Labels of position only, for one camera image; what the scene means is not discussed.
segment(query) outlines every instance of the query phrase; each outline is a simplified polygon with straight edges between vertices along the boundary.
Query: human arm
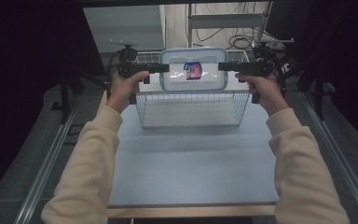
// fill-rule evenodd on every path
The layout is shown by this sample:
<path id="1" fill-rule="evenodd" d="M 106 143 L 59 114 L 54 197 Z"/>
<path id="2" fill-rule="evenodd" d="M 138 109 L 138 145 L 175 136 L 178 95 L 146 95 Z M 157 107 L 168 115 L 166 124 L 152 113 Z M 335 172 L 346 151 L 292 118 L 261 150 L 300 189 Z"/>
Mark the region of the human arm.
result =
<path id="1" fill-rule="evenodd" d="M 139 90 L 138 80 L 146 76 L 138 73 L 123 79 L 114 75 L 111 97 L 84 126 L 54 197 L 43 209 L 45 223 L 107 223 L 120 113 L 128 106 L 130 94 Z"/>
<path id="2" fill-rule="evenodd" d="M 277 158 L 275 187 L 280 195 L 275 210 L 277 222 L 350 223 L 314 136 L 289 108 L 275 79 L 237 77 L 251 83 L 251 93 L 260 93 L 260 104 L 270 116 L 269 145 Z"/>

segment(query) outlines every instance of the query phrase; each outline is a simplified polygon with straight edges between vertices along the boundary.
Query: left hand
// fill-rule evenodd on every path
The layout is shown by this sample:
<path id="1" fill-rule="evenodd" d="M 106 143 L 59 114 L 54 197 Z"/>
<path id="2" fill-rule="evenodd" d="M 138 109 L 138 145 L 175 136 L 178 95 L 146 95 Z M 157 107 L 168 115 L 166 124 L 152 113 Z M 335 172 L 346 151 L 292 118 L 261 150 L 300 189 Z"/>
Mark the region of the left hand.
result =
<path id="1" fill-rule="evenodd" d="M 124 78 L 118 74 L 112 77 L 112 94 L 106 105 L 116 110 L 119 114 L 130 104 L 131 93 L 139 92 L 139 81 L 149 76 L 149 72 L 139 72 L 132 77 Z"/>

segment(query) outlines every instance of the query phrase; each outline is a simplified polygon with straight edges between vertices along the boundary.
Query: label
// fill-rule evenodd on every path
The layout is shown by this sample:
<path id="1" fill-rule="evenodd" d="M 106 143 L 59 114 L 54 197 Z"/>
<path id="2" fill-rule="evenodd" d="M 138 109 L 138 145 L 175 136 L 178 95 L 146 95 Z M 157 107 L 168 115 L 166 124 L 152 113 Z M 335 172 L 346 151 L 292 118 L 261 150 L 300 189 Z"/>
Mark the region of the label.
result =
<path id="1" fill-rule="evenodd" d="M 202 77 L 201 63 L 185 63 L 183 69 L 186 71 L 186 80 L 201 79 Z"/>

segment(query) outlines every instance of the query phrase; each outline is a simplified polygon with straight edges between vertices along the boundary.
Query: beige sleeve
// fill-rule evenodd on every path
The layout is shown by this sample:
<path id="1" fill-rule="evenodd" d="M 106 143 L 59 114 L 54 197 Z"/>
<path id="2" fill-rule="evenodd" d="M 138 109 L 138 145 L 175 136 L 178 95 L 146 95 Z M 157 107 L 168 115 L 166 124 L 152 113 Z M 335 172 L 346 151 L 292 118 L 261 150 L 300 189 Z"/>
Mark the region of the beige sleeve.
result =
<path id="1" fill-rule="evenodd" d="M 45 223 L 107 223 L 121 123 L 115 110 L 103 106 L 95 120 L 84 126 L 54 198 L 43 209 Z"/>
<path id="2" fill-rule="evenodd" d="M 300 124 L 291 108 L 271 116 L 267 125 L 272 134 L 269 145 L 277 157 L 277 222 L 350 223 L 310 129 Z"/>

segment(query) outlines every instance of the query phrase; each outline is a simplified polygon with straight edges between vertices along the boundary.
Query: white wire basket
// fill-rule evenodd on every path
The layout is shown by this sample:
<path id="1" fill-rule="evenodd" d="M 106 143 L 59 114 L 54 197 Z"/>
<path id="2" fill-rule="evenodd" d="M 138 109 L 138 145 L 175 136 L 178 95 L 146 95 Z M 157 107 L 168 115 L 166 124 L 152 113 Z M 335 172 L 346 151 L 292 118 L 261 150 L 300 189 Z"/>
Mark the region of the white wire basket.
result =
<path id="1" fill-rule="evenodd" d="M 230 62 L 248 62 L 246 53 L 241 50 L 228 51 L 227 56 Z M 138 53 L 137 63 L 156 62 L 158 52 Z M 247 90 L 235 88 L 200 92 L 141 91 L 136 96 L 136 107 L 144 128 L 239 126 L 249 95 Z"/>

